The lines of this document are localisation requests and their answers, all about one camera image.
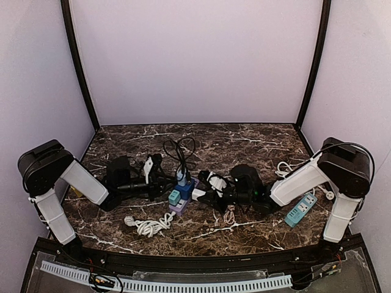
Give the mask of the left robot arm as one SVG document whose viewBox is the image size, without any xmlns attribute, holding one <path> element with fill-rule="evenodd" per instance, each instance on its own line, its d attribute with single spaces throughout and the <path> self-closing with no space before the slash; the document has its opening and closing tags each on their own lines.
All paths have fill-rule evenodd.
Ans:
<svg viewBox="0 0 391 293">
<path fill-rule="evenodd" d="M 61 245 L 78 241 L 56 193 L 59 181 L 73 187 L 83 197 L 103 211 L 111 211 L 130 198 L 153 201 L 176 184 L 161 163 L 161 154 L 148 155 L 139 166 L 132 166 L 128 156 L 108 162 L 106 173 L 98 179 L 58 140 L 50 140 L 25 153 L 17 167 L 24 191 L 38 215 Z"/>
</svg>

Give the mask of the light blue charger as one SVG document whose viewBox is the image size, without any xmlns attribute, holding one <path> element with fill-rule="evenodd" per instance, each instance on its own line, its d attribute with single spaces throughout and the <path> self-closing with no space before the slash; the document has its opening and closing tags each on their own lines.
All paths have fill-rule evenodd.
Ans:
<svg viewBox="0 0 391 293">
<path fill-rule="evenodd" d="M 178 186 L 185 186 L 188 184 L 188 179 L 187 179 L 187 173 L 179 170 L 176 174 L 177 178 L 177 185 Z"/>
</svg>

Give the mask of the dark blue cube socket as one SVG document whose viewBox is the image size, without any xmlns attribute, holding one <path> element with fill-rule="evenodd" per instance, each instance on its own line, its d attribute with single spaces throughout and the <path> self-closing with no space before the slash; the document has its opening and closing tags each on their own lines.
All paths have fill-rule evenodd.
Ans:
<svg viewBox="0 0 391 293">
<path fill-rule="evenodd" d="M 192 198 L 192 191 L 194 190 L 195 183 L 192 182 L 185 186 L 176 185 L 175 190 L 179 191 L 181 199 L 187 201 Z"/>
</svg>

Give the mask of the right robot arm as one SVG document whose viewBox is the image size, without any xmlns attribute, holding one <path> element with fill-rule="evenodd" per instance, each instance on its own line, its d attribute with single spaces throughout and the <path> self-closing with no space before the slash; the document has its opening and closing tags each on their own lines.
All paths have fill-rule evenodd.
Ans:
<svg viewBox="0 0 391 293">
<path fill-rule="evenodd" d="M 280 179 L 263 184 L 257 170 L 247 164 L 234 166 L 230 178 L 207 170 L 199 180 L 207 189 L 194 189 L 192 200 L 206 204 L 221 214 L 228 206 L 251 206 L 269 215 L 316 187 L 335 187 L 334 204 L 323 230 L 323 239 L 338 243 L 370 191 L 375 176 L 375 160 L 362 145 L 327 138 L 312 157 Z"/>
</svg>

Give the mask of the white charger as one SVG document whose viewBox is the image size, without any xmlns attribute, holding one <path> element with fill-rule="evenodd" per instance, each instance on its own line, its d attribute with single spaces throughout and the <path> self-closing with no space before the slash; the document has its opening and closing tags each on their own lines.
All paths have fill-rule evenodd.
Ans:
<svg viewBox="0 0 391 293">
<path fill-rule="evenodd" d="M 200 189 L 194 189 L 192 191 L 192 200 L 198 201 L 198 198 L 204 196 L 206 192 L 204 190 Z"/>
</svg>

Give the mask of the teal charger plug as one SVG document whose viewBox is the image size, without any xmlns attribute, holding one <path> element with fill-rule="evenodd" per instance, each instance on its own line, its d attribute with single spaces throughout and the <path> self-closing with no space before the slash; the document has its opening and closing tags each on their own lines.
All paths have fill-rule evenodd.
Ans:
<svg viewBox="0 0 391 293">
<path fill-rule="evenodd" d="M 171 191 L 171 193 L 168 196 L 168 201 L 171 206 L 176 206 L 179 201 L 181 200 L 180 192 L 176 189 Z"/>
</svg>

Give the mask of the purple power strip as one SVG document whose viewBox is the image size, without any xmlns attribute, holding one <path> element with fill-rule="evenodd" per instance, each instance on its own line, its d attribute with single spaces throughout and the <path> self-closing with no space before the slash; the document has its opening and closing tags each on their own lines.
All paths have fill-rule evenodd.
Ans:
<svg viewBox="0 0 391 293">
<path fill-rule="evenodd" d="M 196 188 L 199 181 L 192 178 L 190 183 L 192 182 L 195 183 L 194 188 Z M 176 206 L 171 206 L 169 204 L 169 212 L 165 213 L 158 220 L 135 220 L 131 216 L 126 216 L 124 218 L 125 225 L 129 227 L 136 227 L 137 234 L 140 236 L 152 238 L 154 235 L 159 234 L 162 230 L 169 230 L 174 217 L 176 215 L 181 216 L 191 200 L 192 198 L 187 201 L 181 199 Z"/>
</svg>

